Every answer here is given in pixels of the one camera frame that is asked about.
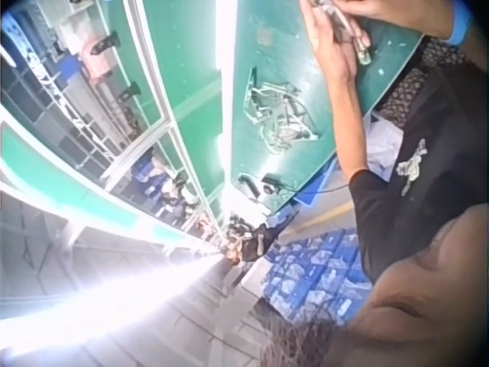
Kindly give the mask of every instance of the seated worker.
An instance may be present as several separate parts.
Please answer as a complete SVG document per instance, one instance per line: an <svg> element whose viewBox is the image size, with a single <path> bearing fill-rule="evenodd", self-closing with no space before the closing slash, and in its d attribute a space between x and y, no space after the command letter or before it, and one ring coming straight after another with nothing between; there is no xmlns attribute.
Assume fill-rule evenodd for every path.
<svg viewBox="0 0 489 367"><path fill-rule="evenodd" d="M460 44L486 70L487 41L461 2L334 4ZM487 365L487 74L471 64L430 73L385 182L367 166L353 45L334 41L331 21L309 0L300 7L329 92L362 266L374 287L344 326L323 319L275 332L261 366Z"/></svg>
<svg viewBox="0 0 489 367"><path fill-rule="evenodd" d="M297 213L288 215L283 222L275 227L268 228L265 224L262 224L249 234L233 234L232 245L226 256L234 260L236 265L240 261L257 261L267 253L268 249L275 243L278 236L293 221L296 215Z"/></svg>

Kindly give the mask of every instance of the cable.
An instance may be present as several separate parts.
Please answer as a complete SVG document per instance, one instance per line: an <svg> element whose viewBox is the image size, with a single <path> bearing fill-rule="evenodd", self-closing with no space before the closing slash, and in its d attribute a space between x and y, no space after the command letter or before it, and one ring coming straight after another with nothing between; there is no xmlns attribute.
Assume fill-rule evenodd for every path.
<svg viewBox="0 0 489 367"><path fill-rule="evenodd" d="M335 191L339 191L339 190L344 189L346 187L348 187L348 184L347 183L345 185L341 185L340 187L335 187L334 189L330 189L330 190L321 190L321 191L297 191L297 190L292 190L289 187L280 186L280 188L282 190L290 191L291 193L306 193L306 194L309 194L309 195L316 195L317 193L333 193Z"/></svg>
<svg viewBox="0 0 489 367"><path fill-rule="evenodd" d="M248 176L248 177L251 177L255 180L259 180L260 182L263 183L263 181L257 177L257 176L254 176L253 174L246 174L244 172L241 172L239 174L239 176ZM341 189L344 189L346 187L348 187L348 184L344 184L344 185L341 185L339 187L335 187L334 189L329 189L329 190L320 190L320 191L298 191L298 190L294 190L292 187L287 187L287 186L284 186L283 184L281 184L279 181L276 181L275 184L272 184L272 183L264 183L265 185L268 185L270 187L273 187L275 190L276 189L280 189L280 190L285 190L285 191L289 191L290 193L305 193L305 194L309 194L309 195L316 195L318 193L334 193L335 191L339 191Z"/></svg>

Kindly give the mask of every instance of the green work surface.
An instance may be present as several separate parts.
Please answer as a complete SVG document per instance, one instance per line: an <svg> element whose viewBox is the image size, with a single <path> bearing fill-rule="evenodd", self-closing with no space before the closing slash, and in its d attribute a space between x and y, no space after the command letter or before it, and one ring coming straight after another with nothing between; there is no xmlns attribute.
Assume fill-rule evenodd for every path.
<svg viewBox="0 0 489 367"><path fill-rule="evenodd" d="M204 193L223 180L216 139L222 131L221 78L215 69L215 2L145 1L148 27L170 105ZM121 40L117 49L150 124L159 114L145 78L122 2L102 2L104 18ZM160 139L177 170L183 168L170 136Z"/></svg>
<svg viewBox="0 0 489 367"><path fill-rule="evenodd" d="M224 180L221 75L215 68L215 0L144 1L158 66L202 190Z"/></svg>
<svg viewBox="0 0 489 367"><path fill-rule="evenodd" d="M141 216L138 213L87 188L35 151L7 125L2 126L1 133L2 160L15 175L9 176L5 172L6 177L19 190L47 204L54 213L69 213L70 217L88 226L111 228L118 234L136 239L176 247L188 242L185 233L156 220L148 223L147 231L141 234Z"/></svg>
<svg viewBox="0 0 489 367"><path fill-rule="evenodd" d="M362 25L372 40L372 63L358 72L361 107L368 112L402 70L421 35L378 21L364 20ZM253 67L257 67L258 85L288 82L301 91L299 98L320 135L318 141L294 142L283 155L270 154L259 139L259 127L243 112ZM300 190L335 152L325 82L310 49L298 0L238 2L232 147L234 182L241 173L260 179L269 173L293 190ZM283 190L268 196L264 204L274 212L292 195Z"/></svg>

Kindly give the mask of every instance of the stack of blue boxes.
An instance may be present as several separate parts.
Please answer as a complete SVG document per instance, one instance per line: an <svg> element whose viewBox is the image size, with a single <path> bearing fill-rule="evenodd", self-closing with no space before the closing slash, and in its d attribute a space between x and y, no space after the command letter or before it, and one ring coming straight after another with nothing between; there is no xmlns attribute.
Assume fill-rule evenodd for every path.
<svg viewBox="0 0 489 367"><path fill-rule="evenodd" d="M264 297L291 323L317 317L344 323L372 290L361 270L355 229L274 245L266 258L273 266L263 280Z"/></svg>

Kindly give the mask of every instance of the green workbench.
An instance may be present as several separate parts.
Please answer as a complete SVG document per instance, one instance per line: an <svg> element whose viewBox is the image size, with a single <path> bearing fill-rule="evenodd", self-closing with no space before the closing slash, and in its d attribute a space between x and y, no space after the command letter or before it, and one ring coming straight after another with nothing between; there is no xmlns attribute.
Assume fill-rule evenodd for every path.
<svg viewBox="0 0 489 367"><path fill-rule="evenodd" d="M372 63L361 67L358 73L358 93L362 111L369 112L403 69L421 35L378 21L362 21L362 25L373 46ZM301 91L300 98L312 117L319 140L295 142L281 156L270 154L259 138L259 127L243 112L253 67L257 67L259 83L288 82ZM310 50L298 0L238 2L232 149L234 184L241 173L260 179L269 173L294 190L307 183L335 152L325 83ZM292 195L291 191L283 190L267 196L264 203L276 211Z"/></svg>

